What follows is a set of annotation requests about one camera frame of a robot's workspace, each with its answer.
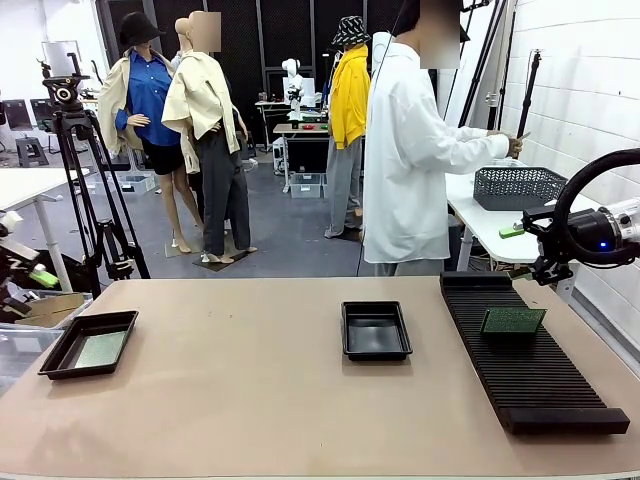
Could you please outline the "patterned bucket hat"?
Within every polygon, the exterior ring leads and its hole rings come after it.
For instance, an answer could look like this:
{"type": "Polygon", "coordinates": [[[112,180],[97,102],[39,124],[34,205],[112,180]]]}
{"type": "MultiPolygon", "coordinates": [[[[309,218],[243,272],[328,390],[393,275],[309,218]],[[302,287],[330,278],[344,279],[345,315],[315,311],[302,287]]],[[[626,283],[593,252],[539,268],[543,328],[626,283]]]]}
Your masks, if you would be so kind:
{"type": "Polygon", "coordinates": [[[338,22],[338,28],[331,44],[334,46],[354,46],[366,43],[370,35],[366,32],[361,16],[345,16],[338,22]]]}

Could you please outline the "black brimmed hat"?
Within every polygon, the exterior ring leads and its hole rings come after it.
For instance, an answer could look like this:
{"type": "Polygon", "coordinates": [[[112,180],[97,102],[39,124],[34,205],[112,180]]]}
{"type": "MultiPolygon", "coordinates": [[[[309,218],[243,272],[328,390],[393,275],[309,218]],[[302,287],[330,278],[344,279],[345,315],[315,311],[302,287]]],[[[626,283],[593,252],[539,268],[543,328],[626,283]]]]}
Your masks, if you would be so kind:
{"type": "Polygon", "coordinates": [[[150,44],[165,32],[154,25],[142,12],[134,11],[127,14],[121,22],[119,41],[126,48],[150,44]]]}

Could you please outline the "white desk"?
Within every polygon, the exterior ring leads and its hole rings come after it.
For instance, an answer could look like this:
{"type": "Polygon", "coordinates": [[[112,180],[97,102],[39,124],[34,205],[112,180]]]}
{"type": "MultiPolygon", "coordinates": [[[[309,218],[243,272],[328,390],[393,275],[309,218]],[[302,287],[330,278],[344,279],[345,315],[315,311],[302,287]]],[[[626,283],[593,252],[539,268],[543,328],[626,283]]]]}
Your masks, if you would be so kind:
{"type": "Polygon", "coordinates": [[[56,240],[49,217],[46,212],[46,202],[60,202],[63,197],[48,195],[52,189],[67,185],[71,180],[71,191],[74,191],[74,181],[83,179],[89,170],[80,169],[69,173],[64,168],[0,168],[0,210],[16,211],[27,205],[33,205],[46,240],[47,249],[53,263],[55,275],[64,293],[75,292],[64,263],[64,258],[56,240]]]}

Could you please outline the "person in white shirt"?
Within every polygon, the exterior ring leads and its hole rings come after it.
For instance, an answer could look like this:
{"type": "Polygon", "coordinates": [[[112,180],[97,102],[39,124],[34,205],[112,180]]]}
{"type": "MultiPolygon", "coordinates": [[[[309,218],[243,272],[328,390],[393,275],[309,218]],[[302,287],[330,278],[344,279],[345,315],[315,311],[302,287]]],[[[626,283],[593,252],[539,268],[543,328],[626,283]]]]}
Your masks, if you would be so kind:
{"type": "Polygon", "coordinates": [[[446,133],[429,76],[459,60],[463,0],[404,0],[368,99],[364,259],[378,276],[437,276],[450,256],[446,133]]]}

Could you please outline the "brown cardboard box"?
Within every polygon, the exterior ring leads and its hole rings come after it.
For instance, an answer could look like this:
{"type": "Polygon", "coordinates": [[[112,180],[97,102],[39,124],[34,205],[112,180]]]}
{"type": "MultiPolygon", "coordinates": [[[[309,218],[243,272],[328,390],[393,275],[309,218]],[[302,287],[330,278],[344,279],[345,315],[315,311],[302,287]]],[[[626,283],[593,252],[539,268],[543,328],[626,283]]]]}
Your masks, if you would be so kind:
{"type": "Polygon", "coordinates": [[[27,303],[31,308],[28,315],[16,323],[20,325],[54,328],[81,307],[85,302],[80,293],[66,293],[48,296],[27,303]]]}

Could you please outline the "black step stool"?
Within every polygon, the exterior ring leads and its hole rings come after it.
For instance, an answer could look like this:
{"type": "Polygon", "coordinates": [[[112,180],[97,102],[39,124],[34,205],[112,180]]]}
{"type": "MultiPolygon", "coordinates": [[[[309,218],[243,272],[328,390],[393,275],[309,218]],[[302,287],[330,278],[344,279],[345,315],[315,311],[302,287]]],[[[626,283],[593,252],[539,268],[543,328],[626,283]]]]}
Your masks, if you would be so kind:
{"type": "Polygon", "coordinates": [[[48,166],[49,161],[44,149],[36,137],[17,138],[15,140],[19,166],[30,168],[36,163],[38,166],[48,166]]]}

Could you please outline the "dark computer monitor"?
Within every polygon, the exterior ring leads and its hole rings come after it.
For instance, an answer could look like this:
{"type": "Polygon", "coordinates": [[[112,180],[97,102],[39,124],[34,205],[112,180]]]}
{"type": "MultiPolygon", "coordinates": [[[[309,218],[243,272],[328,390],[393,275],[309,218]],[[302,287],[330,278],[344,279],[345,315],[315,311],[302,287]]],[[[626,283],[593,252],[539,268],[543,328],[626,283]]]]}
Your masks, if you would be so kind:
{"type": "Polygon", "coordinates": [[[39,130],[53,132],[53,106],[50,99],[31,99],[31,108],[39,130]]]}
{"type": "Polygon", "coordinates": [[[4,100],[4,113],[12,131],[31,131],[32,124],[24,100],[4,100]]]}

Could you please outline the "green perforated circuit board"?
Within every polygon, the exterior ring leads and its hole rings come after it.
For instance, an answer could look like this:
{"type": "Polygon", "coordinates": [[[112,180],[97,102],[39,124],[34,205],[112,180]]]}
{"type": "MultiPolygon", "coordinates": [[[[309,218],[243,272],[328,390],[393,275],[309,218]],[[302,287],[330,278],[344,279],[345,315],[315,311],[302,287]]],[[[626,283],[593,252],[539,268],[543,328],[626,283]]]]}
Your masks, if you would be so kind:
{"type": "Polygon", "coordinates": [[[124,337],[124,331],[87,336],[80,344],[74,367],[88,368],[114,363],[119,356],[124,337]]]}
{"type": "Polygon", "coordinates": [[[486,310],[480,332],[485,335],[534,335],[547,311],[528,307],[492,307],[486,310]]]}

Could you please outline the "grey plastic mesh basket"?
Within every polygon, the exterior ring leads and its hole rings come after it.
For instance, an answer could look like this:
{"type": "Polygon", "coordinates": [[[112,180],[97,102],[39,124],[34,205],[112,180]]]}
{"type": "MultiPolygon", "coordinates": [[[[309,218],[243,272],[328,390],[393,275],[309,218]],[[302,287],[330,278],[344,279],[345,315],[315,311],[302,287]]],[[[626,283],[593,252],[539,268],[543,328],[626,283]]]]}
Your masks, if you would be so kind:
{"type": "Polygon", "coordinates": [[[523,211],[556,200],[566,183],[542,167],[485,167],[475,173],[473,199],[486,211],[523,211]]]}

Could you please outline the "background work table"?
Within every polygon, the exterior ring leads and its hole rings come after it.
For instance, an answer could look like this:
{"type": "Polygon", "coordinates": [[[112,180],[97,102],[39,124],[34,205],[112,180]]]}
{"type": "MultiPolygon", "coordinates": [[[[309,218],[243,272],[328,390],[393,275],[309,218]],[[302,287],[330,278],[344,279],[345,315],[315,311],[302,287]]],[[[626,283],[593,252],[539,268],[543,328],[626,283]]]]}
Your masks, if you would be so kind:
{"type": "Polygon", "coordinates": [[[319,175],[326,173],[329,133],[326,123],[281,123],[273,129],[272,144],[274,172],[284,176],[283,192],[291,192],[294,174],[319,175]]]}

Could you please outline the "clear storage box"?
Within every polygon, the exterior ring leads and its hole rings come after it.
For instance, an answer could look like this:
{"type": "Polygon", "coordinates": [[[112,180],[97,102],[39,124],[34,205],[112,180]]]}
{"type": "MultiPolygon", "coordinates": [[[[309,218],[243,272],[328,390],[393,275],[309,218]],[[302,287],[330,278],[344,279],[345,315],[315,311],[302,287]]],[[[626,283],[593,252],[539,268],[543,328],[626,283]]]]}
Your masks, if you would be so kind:
{"type": "Polygon", "coordinates": [[[322,175],[293,173],[290,176],[290,194],[294,199],[319,199],[322,195],[322,175]]]}

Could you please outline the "white floor box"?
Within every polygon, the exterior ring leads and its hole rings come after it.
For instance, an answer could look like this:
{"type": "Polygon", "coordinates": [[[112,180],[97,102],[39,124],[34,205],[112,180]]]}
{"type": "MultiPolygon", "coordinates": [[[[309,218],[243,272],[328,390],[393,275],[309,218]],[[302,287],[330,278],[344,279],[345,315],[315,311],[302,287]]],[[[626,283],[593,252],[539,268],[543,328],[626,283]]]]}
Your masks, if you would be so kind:
{"type": "Polygon", "coordinates": [[[132,195],[144,195],[157,185],[154,175],[119,175],[118,181],[122,192],[132,195]]]}

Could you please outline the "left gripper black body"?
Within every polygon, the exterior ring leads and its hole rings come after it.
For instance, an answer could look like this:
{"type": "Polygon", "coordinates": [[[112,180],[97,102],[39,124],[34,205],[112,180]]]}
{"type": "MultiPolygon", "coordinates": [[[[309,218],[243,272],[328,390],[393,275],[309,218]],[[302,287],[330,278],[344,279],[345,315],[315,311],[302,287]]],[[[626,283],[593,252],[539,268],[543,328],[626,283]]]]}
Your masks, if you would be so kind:
{"type": "Polygon", "coordinates": [[[31,273],[38,265],[40,253],[9,237],[0,237],[0,269],[31,273]]]}

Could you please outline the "black slotted board rack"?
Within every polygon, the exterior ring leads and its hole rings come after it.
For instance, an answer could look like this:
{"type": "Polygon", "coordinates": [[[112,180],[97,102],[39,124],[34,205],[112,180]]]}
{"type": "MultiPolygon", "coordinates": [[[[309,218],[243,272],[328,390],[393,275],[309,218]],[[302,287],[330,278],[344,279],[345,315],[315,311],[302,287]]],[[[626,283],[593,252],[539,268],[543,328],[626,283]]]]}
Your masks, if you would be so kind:
{"type": "Polygon", "coordinates": [[[543,323],[534,335],[485,335],[492,307],[528,307],[507,273],[443,272],[440,288],[501,426],[513,435],[617,435],[630,420],[608,407],[543,323]]]}

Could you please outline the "person right forearm white sleeve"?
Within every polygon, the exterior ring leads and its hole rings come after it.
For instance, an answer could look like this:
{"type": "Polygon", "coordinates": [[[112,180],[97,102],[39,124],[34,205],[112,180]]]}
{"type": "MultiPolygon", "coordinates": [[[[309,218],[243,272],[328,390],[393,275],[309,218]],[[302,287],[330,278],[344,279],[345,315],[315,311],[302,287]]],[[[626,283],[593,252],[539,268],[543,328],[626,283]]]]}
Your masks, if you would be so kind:
{"type": "Polygon", "coordinates": [[[445,161],[445,172],[468,174],[494,159],[504,159],[509,150],[509,138],[487,136],[487,131],[471,127],[446,127],[453,140],[445,161]]]}

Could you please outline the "black tripod stand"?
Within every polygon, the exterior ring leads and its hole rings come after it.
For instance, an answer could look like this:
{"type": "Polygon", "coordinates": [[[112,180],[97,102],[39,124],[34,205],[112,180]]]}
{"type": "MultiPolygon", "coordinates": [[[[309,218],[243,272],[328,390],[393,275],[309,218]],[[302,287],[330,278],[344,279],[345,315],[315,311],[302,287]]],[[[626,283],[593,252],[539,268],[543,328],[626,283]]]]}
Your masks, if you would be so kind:
{"type": "Polygon", "coordinates": [[[469,4],[465,23],[469,40],[461,47],[460,66],[454,74],[445,115],[445,120],[456,127],[465,126],[470,118],[508,4],[509,0],[472,0],[469,4]]]}

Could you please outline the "black ESD tray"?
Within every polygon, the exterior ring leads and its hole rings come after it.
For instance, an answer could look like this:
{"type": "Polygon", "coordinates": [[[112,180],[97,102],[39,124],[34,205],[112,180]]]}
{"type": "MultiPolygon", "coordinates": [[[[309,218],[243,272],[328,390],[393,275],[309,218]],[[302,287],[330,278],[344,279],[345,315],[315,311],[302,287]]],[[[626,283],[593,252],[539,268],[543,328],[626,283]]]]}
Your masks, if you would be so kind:
{"type": "Polygon", "coordinates": [[[138,316],[137,311],[121,311],[76,317],[60,336],[38,374],[50,380],[66,380],[113,374],[120,362],[138,316]],[[91,335],[124,331],[125,337],[117,360],[109,365],[75,368],[82,341],[91,335]]]}
{"type": "Polygon", "coordinates": [[[347,301],[341,312],[343,354],[351,361],[404,361],[413,353],[398,301],[347,301]]]}

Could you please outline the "large clear plastic container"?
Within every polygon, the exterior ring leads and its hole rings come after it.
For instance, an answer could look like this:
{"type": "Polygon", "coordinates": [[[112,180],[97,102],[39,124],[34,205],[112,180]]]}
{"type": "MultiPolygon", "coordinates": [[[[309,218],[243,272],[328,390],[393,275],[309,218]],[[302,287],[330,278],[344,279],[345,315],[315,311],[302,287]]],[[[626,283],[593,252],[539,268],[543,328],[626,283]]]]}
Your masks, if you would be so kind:
{"type": "Polygon", "coordinates": [[[0,325],[0,397],[62,333],[60,329],[0,325]]]}

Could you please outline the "mannequin in blue shirt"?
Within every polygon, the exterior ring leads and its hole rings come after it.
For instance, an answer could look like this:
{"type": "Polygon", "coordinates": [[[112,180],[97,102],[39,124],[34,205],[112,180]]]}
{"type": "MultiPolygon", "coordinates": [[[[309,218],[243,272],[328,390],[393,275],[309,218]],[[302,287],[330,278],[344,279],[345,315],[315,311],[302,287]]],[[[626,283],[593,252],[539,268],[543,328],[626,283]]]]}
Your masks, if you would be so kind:
{"type": "Polygon", "coordinates": [[[182,137],[162,123],[174,69],[143,44],[126,49],[107,74],[98,96],[97,117],[109,153],[124,146],[141,150],[150,160],[178,250],[191,251],[180,225],[175,193],[179,193],[195,224],[204,226],[189,187],[182,137]]]}

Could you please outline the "white side table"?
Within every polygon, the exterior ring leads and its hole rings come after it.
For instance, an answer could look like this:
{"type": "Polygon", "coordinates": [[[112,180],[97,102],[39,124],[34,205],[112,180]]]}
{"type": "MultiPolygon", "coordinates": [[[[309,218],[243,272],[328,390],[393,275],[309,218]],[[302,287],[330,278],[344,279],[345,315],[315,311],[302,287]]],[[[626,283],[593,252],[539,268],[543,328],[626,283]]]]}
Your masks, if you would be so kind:
{"type": "MultiPolygon", "coordinates": [[[[511,227],[522,219],[521,212],[486,211],[473,199],[473,175],[447,175],[446,189],[449,206],[464,223],[464,237],[458,259],[457,270],[468,269],[471,244],[477,239],[494,261],[508,264],[531,264],[538,255],[538,243],[534,235],[525,233],[508,239],[502,239],[499,231],[511,227]]],[[[573,288],[594,302],[596,296],[607,291],[594,270],[572,263],[574,276],[562,281],[557,294],[569,302],[573,288]]]]}

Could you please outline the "mannequin in yellow hoodie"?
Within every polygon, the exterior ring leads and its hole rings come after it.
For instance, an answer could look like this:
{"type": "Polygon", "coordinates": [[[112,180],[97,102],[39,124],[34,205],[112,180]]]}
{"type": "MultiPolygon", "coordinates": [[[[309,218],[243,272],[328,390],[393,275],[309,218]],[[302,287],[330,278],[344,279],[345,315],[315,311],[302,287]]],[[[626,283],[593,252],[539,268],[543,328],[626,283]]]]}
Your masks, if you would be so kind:
{"type": "Polygon", "coordinates": [[[342,55],[333,72],[329,97],[326,175],[330,223],[324,233],[328,239],[361,225],[357,211],[361,208],[362,137],[366,133],[370,90],[367,42],[339,47],[342,55]]]}

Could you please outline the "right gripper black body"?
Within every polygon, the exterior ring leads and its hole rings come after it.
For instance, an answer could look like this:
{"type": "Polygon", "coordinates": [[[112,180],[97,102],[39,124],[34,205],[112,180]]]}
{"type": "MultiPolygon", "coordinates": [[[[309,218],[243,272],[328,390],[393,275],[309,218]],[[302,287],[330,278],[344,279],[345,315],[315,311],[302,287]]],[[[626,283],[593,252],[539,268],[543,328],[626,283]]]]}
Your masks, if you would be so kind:
{"type": "Polygon", "coordinates": [[[607,263],[608,218],[601,210],[570,213],[565,222],[556,222],[555,209],[545,211],[549,219],[538,235],[541,257],[554,262],[607,263]]]}

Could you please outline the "mannequin in beige jacket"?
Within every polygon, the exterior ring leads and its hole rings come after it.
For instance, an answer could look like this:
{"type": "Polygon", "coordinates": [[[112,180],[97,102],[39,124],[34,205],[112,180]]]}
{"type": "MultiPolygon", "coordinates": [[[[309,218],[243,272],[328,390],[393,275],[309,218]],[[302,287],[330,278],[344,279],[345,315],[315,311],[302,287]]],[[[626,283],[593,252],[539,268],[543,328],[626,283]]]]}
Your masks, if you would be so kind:
{"type": "Polygon", "coordinates": [[[176,21],[175,30],[184,47],[162,123],[181,135],[185,153],[195,154],[199,161],[188,170],[202,174],[202,254],[232,256],[226,252],[226,222],[237,252],[253,246],[247,182],[236,132],[243,123],[223,69],[211,56],[221,49],[221,14],[193,11],[176,21]]]}

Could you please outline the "white tower device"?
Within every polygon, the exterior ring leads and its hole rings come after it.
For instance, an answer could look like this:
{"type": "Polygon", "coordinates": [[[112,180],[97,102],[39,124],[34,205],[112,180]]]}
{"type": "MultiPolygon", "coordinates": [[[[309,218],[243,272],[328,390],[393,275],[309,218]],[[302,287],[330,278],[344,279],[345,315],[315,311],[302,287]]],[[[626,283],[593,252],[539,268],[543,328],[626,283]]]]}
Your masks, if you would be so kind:
{"type": "Polygon", "coordinates": [[[373,34],[371,50],[371,71],[375,73],[382,64],[387,47],[393,42],[394,36],[388,31],[373,34]]]}

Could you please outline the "thin black light stand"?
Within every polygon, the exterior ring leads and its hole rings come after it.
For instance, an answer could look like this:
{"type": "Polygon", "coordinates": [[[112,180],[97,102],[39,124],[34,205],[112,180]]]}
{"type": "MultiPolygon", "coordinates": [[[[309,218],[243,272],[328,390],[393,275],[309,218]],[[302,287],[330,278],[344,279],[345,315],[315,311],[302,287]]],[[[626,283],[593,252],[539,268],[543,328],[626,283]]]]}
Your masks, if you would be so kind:
{"type": "Polygon", "coordinates": [[[538,69],[541,63],[541,58],[542,58],[540,49],[533,50],[532,54],[533,54],[533,57],[530,64],[530,72],[527,77],[525,96],[523,99],[522,111],[519,119],[518,131],[517,131],[517,137],[520,140],[524,139],[527,118],[528,118],[529,110],[532,103],[532,95],[533,95],[533,90],[535,86],[535,80],[536,80],[536,76],[537,76],[538,69]]]}

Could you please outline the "dark mannequin base plate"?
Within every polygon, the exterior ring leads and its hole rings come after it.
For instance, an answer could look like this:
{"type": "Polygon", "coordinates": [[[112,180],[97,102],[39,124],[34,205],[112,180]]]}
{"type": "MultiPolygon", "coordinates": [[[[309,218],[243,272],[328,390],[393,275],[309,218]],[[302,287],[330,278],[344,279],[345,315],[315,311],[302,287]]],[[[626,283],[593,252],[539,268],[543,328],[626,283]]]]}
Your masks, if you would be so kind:
{"type": "Polygon", "coordinates": [[[241,261],[250,254],[257,252],[256,247],[250,247],[246,250],[241,250],[232,256],[214,256],[207,253],[203,253],[200,257],[193,262],[193,265],[207,269],[209,271],[218,272],[227,268],[228,266],[241,261]]]}

